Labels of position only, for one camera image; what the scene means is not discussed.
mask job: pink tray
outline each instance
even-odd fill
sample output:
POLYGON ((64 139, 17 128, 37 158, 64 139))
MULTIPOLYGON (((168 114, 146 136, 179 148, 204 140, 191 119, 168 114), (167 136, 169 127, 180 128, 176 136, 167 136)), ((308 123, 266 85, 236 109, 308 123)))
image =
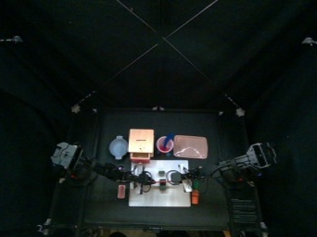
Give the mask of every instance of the pink tray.
POLYGON ((173 156, 205 159, 208 156, 205 137, 176 135, 173 139, 173 156))

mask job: orange box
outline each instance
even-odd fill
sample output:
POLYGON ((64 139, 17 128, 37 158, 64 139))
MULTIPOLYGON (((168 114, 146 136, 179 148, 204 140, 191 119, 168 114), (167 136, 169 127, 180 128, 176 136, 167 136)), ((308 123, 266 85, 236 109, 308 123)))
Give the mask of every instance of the orange box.
POLYGON ((153 130, 129 130, 126 151, 132 162, 149 163, 153 156, 153 130))

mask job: lamp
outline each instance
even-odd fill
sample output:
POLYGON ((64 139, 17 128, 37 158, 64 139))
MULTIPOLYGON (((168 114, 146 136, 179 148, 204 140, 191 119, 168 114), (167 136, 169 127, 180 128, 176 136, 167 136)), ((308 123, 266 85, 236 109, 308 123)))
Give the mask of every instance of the lamp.
POLYGON ((304 38, 302 44, 310 44, 310 46, 311 46, 312 44, 317 44, 317 42, 310 37, 307 37, 307 38, 304 38))

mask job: black wall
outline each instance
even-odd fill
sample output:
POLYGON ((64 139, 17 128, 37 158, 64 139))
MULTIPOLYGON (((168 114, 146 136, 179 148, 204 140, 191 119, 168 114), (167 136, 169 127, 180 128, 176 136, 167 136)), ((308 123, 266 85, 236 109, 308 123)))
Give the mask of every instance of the black wall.
POLYGON ((303 49, 247 115, 251 142, 275 144, 278 164, 259 182, 270 236, 315 236, 317 48, 303 49))
POLYGON ((0 62, 0 236, 35 236, 54 185, 49 156, 64 140, 69 116, 49 87, 2 45, 0 62))

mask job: ceiling light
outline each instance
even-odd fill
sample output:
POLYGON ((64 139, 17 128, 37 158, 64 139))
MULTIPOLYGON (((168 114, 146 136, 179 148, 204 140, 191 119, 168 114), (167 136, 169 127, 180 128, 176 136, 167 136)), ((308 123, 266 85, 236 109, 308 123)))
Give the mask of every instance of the ceiling light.
POLYGON ((14 44, 15 43, 22 43, 23 40, 19 36, 13 36, 11 39, 0 39, 0 43, 3 43, 3 42, 13 42, 14 44))
POLYGON ((317 42, 315 42, 310 37, 307 37, 307 38, 304 38, 302 44, 310 44, 310 45, 312 45, 312 44, 317 44, 317 42))

